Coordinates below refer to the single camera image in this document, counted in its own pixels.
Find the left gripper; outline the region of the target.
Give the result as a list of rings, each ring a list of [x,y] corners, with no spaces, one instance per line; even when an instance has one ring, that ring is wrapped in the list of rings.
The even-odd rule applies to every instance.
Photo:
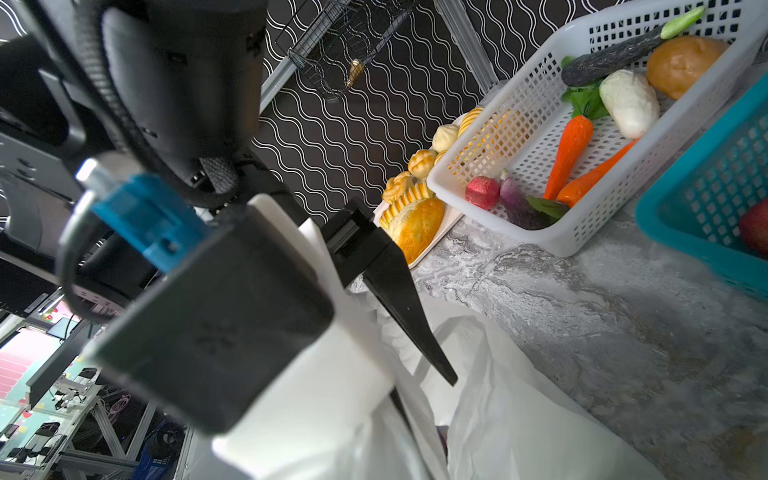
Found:
[[[64,175],[94,160],[107,178],[57,248],[60,281],[104,229],[164,275],[109,321],[95,357],[205,433],[232,431],[253,408],[329,433],[356,428],[396,390],[370,349],[320,350],[342,307],[286,234],[239,201],[235,157],[257,119],[267,5],[263,1],[77,1],[72,39],[39,1],[22,1],[28,40],[60,73],[56,108],[88,109]]]

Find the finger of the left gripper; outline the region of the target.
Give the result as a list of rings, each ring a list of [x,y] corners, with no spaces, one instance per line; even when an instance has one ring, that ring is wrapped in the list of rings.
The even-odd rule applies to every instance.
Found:
[[[450,384],[458,375],[427,321],[406,258],[365,206],[346,206],[321,228],[343,286],[361,277],[432,367]]]

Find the light purple long eggplant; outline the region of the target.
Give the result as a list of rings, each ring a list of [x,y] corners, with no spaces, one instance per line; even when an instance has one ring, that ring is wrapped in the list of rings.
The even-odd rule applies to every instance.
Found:
[[[505,177],[500,185],[500,202],[508,220],[526,230],[540,230],[550,225],[549,217],[535,210],[512,177]]]

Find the white plastic grocery bag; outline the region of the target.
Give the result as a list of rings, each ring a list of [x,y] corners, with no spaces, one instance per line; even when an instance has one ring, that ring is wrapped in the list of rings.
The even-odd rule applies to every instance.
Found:
[[[447,384],[369,293],[404,404],[386,401],[341,446],[294,460],[281,479],[656,479],[659,471],[541,374],[499,326],[424,297],[458,370]]]

